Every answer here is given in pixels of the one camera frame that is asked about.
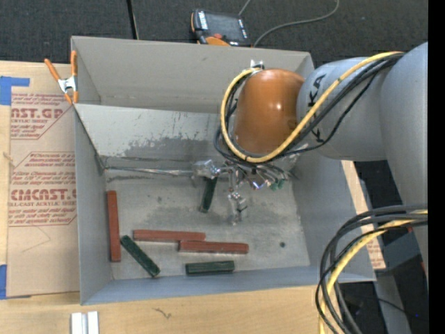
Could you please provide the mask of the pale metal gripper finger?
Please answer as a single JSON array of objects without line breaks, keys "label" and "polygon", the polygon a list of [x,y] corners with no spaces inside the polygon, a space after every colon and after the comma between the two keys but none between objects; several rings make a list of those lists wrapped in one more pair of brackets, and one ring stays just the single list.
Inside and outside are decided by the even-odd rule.
[{"label": "pale metal gripper finger", "polygon": [[192,178],[199,177],[213,180],[221,174],[221,169],[213,163],[211,159],[206,161],[197,161],[192,166]]},{"label": "pale metal gripper finger", "polygon": [[238,191],[229,193],[227,198],[230,204],[229,222],[237,225],[243,220],[243,215],[248,208],[246,199]]}]

